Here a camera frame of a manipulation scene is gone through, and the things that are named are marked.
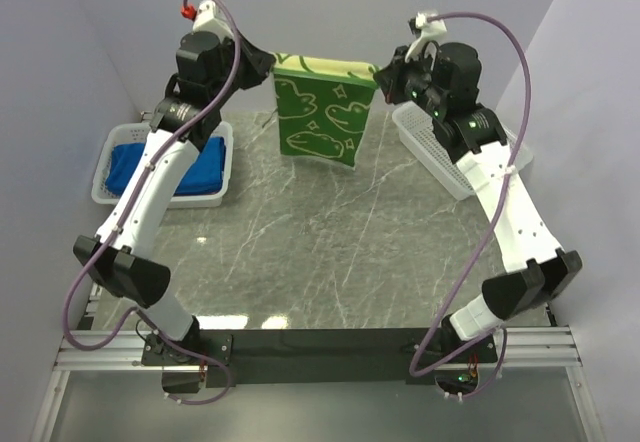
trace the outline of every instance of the red connector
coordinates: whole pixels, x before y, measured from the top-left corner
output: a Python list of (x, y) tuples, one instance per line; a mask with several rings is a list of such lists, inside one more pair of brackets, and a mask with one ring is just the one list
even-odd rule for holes
[(196, 20), (196, 8), (193, 5), (187, 5), (180, 9), (180, 13), (185, 19)]

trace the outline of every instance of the green towel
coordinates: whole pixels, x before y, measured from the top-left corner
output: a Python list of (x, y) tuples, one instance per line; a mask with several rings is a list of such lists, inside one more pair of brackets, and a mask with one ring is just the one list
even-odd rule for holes
[(275, 54), (274, 83), (283, 155), (313, 156), (355, 167), (378, 67)]

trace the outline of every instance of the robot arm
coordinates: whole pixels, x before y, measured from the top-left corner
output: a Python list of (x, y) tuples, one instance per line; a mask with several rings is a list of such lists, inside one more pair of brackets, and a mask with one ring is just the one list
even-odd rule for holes
[(220, 107), (237, 89), (249, 89), (262, 83), (275, 63), (272, 54), (263, 52), (241, 36), (241, 59), (231, 90), (222, 103), (174, 142), (154, 165), (139, 194), (135, 187), (152, 156), (177, 130), (206, 107), (224, 85), (232, 65), (232, 31), (221, 18), (216, 4), (204, 0), (197, 12), (183, 12), (193, 20), (176, 53), (178, 72), (165, 89), (165, 98), (156, 106), (150, 122), (143, 156), (118, 205), (95, 237), (78, 237), (74, 254), (82, 264), (106, 240), (124, 207), (136, 198), (126, 223), (90, 271), (94, 282), (116, 297), (137, 304), (146, 316), (174, 341), (197, 349), (199, 326), (168, 290), (170, 270), (149, 260), (154, 239), (173, 194), (182, 177), (196, 161), (209, 137), (221, 121)]
[(509, 173), (508, 197), (495, 235), (506, 273), (482, 284), (482, 293), (442, 321), (459, 341), (472, 340), (513, 316), (552, 300), (582, 268), (565, 253), (540, 218), (522, 179), (508, 166), (511, 149), (496, 114), (477, 102), (481, 64), (475, 49), (437, 39), (446, 33), (433, 13), (409, 21), (417, 40), (398, 47), (374, 74), (387, 103), (414, 102), (433, 122), (436, 139), (473, 187), (491, 220)]

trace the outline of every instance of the marble table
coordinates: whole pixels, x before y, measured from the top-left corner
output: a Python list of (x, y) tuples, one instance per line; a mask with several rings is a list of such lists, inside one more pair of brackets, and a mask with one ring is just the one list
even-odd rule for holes
[[(205, 328), (428, 326), (487, 226), (478, 201), (456, 201), (386, 112), (369, 117), (355, 171), (282, 157), (269, 113), (225, 120), (235, 149), (222, 206), (170, 210), (156, 239), (186, 310)], [(453, 310), (502, 270), (493, 242)], [(93, 328), (123, 310), (104, 294)], [(539, 308), (511, 323), (548, 320)]]

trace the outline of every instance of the laundry basket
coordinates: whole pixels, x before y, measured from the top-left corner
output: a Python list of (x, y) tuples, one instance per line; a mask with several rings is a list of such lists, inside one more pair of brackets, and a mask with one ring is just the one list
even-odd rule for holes
[[(400, 141), (451, 195), (458, 200), (474, 195), (473, 188), (465, 176), (451, 163), (446, 150), (433, 135), (431, 117), (413, 102), (408, 102), (393, 111), (392, 119), (398, 126)], [(509, 145), (513, 147), (515, 135), (507, 129), (505, 132)], [(532, 160), (531, 150), (522, 144), (514, 165), (518, 170), (522, 170)]]
[[(105, 186), (105, 181), (111, 169), (111, 152), (116, 145), (145, 143), (147, 134), (151, 131), (148, 123), (123, 124), (114, 127), (109, 133), (107, 141), (102, 148), (98, 167), (93, 176), (93, 186), (91, 188), (91, 198), (94, 202), (104, 205), (116, 205), (119, 196), (110, 192)], [(231, 177), (231, 162), (233, 158), (233, 130), (227, 122), (220, 122), (220, 125), (211, 134), (211, 137), (222, 137), (226, 147), (224, 158), (224, 174), (222, 176), (222, 188), (219, 192), (204, 195), (180, 195), (175, 196), (169, 202), (169, 209), (185, 209), (196, 207), (218, 207), (222, 203), (222, 197), (229, 188), (229, 178)]]

